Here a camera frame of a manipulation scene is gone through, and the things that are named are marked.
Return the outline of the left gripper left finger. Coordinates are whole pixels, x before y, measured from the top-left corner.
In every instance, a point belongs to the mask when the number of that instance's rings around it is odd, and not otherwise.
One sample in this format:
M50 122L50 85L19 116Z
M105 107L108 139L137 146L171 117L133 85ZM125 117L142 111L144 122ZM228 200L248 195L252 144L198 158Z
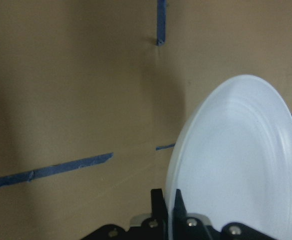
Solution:
M151 190L150 229L155 240L168 239L168 212L161 188Z

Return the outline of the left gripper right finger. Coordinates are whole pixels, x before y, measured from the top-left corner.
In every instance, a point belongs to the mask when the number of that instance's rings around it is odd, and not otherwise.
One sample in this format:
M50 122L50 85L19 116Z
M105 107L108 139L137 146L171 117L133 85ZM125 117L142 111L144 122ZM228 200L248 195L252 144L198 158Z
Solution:
M187 210L183 201L182 193L180 189L177 189L172 217L172 233L174 240L188 239L188 230L190 226L187 223L187 220Z

